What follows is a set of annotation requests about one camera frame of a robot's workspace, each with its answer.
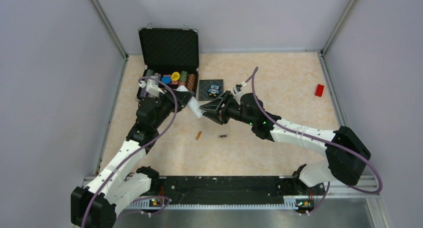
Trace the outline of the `white remote control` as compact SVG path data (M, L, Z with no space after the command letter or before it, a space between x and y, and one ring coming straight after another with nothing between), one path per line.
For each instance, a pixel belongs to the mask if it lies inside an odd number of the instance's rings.
M200 109L200 104L196 100L195 96L192 92L190 92L184 85L179 86L176 89L178 92L188 92L192 97L187 102L187 107L195 114L197 118L201 118L203 116L204 111Z

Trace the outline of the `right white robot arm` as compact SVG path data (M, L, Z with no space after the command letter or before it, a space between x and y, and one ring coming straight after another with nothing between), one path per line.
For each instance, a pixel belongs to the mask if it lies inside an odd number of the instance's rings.
M227 91L213 101L200 106L203 116L218 124L230 119L251 126L262 140L289 143L313 151L324 159L305 164L293 173L293 189L306 194L313 186L339 181L354 186L358 183L371 153L352 129L322 130L292 123L264 110L261 100L253 93L235 95Z

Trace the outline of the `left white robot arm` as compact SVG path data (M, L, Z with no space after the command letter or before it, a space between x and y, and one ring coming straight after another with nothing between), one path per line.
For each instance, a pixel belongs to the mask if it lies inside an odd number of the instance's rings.
M161 92L138 103L136 122L109 164L85 187L71 193L71 223L81 228L111 228L117 216L133 200L160 188L158 172L142 167L129 181L125 178L144 158L159 136L158 128L170 114L177 114L194 101L189 91Z

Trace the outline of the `blue owl toy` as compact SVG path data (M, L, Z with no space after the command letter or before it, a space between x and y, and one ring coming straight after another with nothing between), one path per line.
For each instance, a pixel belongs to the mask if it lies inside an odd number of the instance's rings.
M217 84L211 84L208 89L208 96L211 98L217 97L220 94L220 86Z

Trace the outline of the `blue poker chip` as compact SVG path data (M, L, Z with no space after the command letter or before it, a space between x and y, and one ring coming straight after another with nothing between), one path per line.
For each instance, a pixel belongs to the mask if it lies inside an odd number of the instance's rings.
M161 81L164 84L171 84L172 83L172 79L171 79L171 75L170 74L165 74L162 76Z

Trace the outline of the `dark grey lego baseplate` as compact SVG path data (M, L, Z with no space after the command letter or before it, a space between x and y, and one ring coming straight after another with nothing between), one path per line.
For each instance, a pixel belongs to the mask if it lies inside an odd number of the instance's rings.
M199 81L199 101L211 101L223 94L223 79L209 79Z

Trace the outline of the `yellow poker chip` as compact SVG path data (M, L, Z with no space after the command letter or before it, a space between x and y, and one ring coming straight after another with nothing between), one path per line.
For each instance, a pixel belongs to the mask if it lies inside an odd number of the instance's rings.
M171 80L172 81L179 81L179 79L180 79L180 73L179 72L173 72L172 73L172 75L171 75Z

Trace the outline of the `orange AA battery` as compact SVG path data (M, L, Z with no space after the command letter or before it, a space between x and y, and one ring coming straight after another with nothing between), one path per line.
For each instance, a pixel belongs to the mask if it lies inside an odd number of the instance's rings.
M202 132L199 131L198 134L196 135L196 138L195 139L198 140L200 138L201 134L202 134Z

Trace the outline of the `black poker chip case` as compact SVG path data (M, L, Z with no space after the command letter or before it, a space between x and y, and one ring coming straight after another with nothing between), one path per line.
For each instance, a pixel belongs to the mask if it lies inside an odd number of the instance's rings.
M147 70L162 76L186 71L195 76L192 93L196 95L200 64L198 31L143 27L138 30L138 35L145 64L143 75Z

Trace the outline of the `red lego brick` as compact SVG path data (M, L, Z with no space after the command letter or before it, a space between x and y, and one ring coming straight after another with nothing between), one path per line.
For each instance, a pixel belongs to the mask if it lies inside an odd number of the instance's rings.
M322 95L324 93L324 89L325 89L325 86L323 84L318 84L316 86L316 90L315 90L314 95L317 96L317 97L322 97Z

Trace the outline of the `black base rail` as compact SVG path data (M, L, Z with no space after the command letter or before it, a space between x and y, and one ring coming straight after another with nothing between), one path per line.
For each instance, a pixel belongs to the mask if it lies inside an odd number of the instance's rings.
M161 176L149 191L128 198L124 190L109 201L122 211L168 210L312 210L326 192L284 176Z

